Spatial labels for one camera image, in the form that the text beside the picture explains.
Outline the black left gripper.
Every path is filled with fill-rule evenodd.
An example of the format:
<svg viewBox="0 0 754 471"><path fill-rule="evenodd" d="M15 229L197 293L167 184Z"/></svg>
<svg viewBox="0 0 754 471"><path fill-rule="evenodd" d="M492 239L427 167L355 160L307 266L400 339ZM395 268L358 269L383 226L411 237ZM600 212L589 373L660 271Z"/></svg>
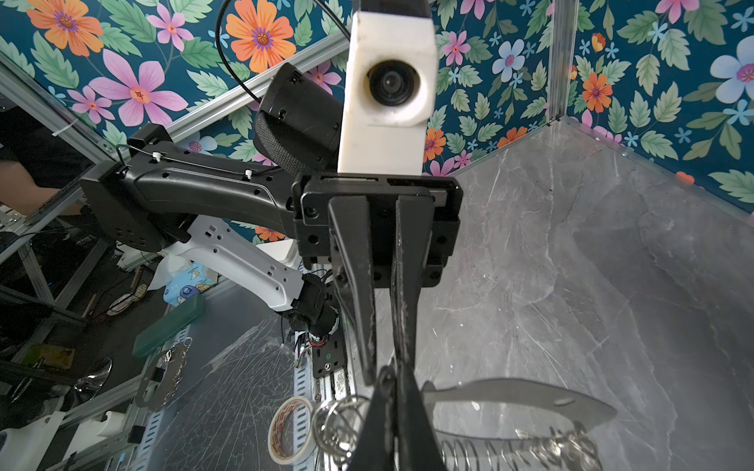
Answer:
<svg viewBox="0 0 754 471"><path fill-rule="evenodd" d="M454 178L327 173L295 180L298 251L306 267L333 261L336 298L355 328L365 385L376 381L374 281L388 288L392 271L396 359L414 368L421 288L441 281L455 250L462 202Z"/></svg>

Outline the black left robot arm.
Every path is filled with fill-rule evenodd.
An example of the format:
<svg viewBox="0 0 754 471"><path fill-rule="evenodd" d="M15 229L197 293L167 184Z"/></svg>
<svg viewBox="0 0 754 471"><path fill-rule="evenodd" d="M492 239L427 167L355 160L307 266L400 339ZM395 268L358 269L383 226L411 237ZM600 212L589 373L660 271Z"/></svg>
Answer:
<svg viewBox="0 0 754 471"><path fill-rule="evenodd" d="M117 241L198 261L315 337L347 319L367 384L377 377L375 292L386 288L393 368L406 381L419 295L440 282L453 253L463 190L452 178L338 173L342 113L337 98L285 65L255 122L269 166L182 149L148 125L129 139L129 162L100 164L81 185Z"/></svg>

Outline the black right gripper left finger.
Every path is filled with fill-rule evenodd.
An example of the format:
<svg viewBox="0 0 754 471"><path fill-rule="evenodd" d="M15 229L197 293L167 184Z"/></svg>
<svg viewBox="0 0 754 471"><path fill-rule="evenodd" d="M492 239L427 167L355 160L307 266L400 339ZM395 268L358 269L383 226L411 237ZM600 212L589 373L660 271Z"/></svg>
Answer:
<svg viewBox="0 0 754 471"><path fill-rule="evenodd" d="M395 469L396 384L395 369L384 366L374 387L349 470Z"/></svg>

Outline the roll of tape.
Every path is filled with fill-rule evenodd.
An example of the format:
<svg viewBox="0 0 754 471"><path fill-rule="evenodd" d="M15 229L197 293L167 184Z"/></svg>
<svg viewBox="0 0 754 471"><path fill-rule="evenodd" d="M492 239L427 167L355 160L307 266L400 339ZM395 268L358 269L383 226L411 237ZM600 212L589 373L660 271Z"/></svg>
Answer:
<svg viewBox="0 0 754 471"><path fill-rule="evenodd" d="M314 452L311 429L313 407L305 396L292 396L274 413L268 428L267 449L282 466L305 463Z"/></svg>

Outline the aluminium frame post back right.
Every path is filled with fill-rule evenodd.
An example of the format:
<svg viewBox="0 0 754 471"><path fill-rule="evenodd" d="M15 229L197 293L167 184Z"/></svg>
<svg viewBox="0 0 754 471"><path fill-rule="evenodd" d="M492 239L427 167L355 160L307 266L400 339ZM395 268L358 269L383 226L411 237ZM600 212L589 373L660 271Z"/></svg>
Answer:
<svg viewBox="0 0 754 471"><path fill-rule="evenodd" d="M578 0L555 1L548 72L549 122L567 115L579 4Z"/></svg>

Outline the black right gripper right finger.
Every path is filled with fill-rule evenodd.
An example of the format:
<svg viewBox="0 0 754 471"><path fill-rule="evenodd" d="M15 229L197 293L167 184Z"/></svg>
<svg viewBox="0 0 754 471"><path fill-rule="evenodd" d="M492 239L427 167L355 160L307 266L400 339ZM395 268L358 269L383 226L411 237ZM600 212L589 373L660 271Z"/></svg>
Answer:
<svg viewBox="0 0 754 471"><path fill-rule="evenodd" d="M414 373L402 364L398 369L397 427L400 470L446 469Z"/></svg>

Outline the steel key holder plate with rings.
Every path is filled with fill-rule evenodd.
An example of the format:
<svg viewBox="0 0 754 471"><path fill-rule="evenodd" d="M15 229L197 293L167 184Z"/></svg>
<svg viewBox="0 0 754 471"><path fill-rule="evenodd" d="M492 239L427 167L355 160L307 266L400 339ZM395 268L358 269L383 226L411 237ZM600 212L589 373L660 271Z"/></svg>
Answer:
<svg viewBox="0 0 754 471"><path fill-rule="evenodd" d="M617 415L592 396L518 378L418 388L446 469L599 470L588 433ZM395 406L394 470L400 470L397 385Z"/></svg>

